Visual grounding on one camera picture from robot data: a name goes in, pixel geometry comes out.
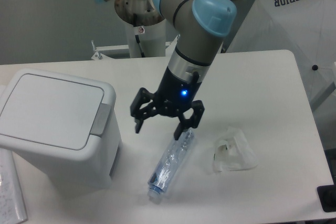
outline plastic bag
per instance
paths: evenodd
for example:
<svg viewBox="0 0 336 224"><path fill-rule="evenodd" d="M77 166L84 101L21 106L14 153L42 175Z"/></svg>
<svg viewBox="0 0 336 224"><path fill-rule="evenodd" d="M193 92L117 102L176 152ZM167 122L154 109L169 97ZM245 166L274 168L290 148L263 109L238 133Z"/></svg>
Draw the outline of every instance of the plastic bag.
<svg viewBox="0 0 336 224"><path fill-rule="evenodd" d="M223 170L248 170L258 165L256 154L250 148L241 129L229 127L215 143L214 168Z"/></svg>

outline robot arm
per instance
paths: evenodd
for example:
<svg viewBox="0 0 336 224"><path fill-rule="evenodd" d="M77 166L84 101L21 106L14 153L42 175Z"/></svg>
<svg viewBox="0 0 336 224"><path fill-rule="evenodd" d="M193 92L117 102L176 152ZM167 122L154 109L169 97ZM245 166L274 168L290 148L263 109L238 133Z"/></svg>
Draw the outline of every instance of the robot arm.
<svg viewBox="0 0 336 224"><path fill-rule="evenodd" d="M143 121L157 114L178 117L174 137L197 128L204 112L201 101L193 101L218 49L231 28L236 7L230 0L153 0L156 9L180 38L157 92L141 88L131 104L135 131ZM189 119L184 112L193 109Z"/></svg>

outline clear plastic packaging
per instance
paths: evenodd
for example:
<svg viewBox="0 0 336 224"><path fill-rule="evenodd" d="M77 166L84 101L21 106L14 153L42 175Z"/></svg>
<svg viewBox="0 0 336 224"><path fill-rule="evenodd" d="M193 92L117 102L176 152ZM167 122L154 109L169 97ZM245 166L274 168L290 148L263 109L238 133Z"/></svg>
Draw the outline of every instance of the clear plastic packaging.
<svg viewBox="0 0 336 224"><path fill-rule="evenodd" d="M214 168L224 170L248 170L258 165L256 154L249 146L241 129L229 127L215 144Z"/></svg>
<svg viewBox="0 0 336 224"><path fill-rule="evenodd" d="M169 184L181 165L193 139L194 133L190 129L183 132L177 141L172 138L172 141L163 153L153 175L148 181L148 196L158 199L162 193L167 191Z"/></svg>

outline plastic container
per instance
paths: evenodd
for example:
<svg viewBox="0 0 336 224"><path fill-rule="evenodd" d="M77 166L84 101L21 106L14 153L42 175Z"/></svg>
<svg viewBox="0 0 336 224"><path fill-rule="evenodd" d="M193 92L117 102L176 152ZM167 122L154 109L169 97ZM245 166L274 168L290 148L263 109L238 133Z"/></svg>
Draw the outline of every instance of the plastic container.
<svg viewBox="0 0 336 224"><path fill-rule="evenodd" d="M177 141L172 138L148 181L149 197L158 199L162 193L168 190L169 184L181 165L193 139L194 133L190 129L183 132Z"/></svg>

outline black object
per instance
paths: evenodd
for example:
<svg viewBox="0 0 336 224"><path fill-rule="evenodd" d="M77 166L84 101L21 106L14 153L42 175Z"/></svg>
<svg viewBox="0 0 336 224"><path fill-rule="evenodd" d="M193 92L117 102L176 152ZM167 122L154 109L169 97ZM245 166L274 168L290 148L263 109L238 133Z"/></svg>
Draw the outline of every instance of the black object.
<svg viewBox="0 0 336 224"><path fill-rule="evenodd" d="M143 121L158 114L178 117L180 120L174 132L175 140L178 140L182 132L189 128L197 128L204 112L202 101L193 101L198 88L198 72L193 72L190 83L187 83L175 75L169 68L166 69L156 93L150 93L147 89L141 88L131 104L131 116L134 117L136 126L135 132L139 133ZM193 109L193 114L189 119L184 117L184 112Z"/></svg>
<svg viewBox="0 0 336 224"><path fill-rule="evenodd" d="M336 211L336 186L319 186L317 188L320 202L325 212Z"/></svg>

